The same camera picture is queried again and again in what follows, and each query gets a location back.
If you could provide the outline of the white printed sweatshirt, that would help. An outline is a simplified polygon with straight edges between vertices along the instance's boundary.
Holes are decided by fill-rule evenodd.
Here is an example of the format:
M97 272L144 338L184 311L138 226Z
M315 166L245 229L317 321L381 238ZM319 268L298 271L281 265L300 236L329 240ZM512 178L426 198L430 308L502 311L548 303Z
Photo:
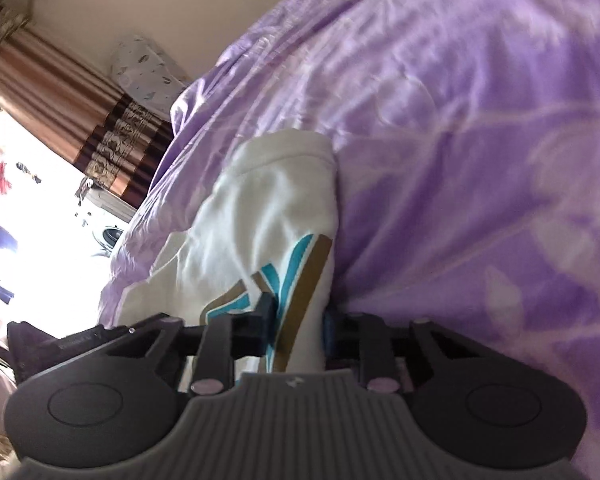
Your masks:
M204 325L253 310L268 292L277 311L266 368L322 370L339 223L336 175L332 142L321 133L286 130L242 144L192 226L171 234L148 278L123 293L119 322L164 312Z

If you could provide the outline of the white washing machine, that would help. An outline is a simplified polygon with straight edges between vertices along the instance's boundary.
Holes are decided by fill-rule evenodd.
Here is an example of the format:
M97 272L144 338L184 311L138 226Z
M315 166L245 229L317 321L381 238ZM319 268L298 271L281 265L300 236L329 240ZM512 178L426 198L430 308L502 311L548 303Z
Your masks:
M94 256L109 258L136 209L88 177L81 180L76 190L76 199L76 218L84 229L91 232L98 247Z

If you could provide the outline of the brown striped curtain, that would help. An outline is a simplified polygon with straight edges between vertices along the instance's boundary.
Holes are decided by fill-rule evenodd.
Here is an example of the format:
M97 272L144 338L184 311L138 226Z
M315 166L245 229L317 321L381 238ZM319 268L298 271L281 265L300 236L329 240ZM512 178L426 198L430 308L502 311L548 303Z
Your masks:
M0 1L0 107L133 208L173 140L170 122Z

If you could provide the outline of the purple bed sheet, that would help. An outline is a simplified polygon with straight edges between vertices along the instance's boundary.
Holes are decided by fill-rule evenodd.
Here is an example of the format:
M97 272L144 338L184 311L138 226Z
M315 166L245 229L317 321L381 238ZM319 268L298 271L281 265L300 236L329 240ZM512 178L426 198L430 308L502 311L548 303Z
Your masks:
M600 0L283 0L178 98L112 262L106 325L234 151L332 142L332 301L430 318L572 385L600 479Z

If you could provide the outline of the floral patterned pillow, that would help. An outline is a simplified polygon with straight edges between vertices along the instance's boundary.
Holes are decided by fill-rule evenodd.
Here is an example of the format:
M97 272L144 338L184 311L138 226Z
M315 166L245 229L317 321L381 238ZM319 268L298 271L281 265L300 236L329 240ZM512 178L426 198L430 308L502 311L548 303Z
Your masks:
M138 35L118 43L109 75L134 101L165 118L170 117L172 105L189 85L185 70L162 47Z

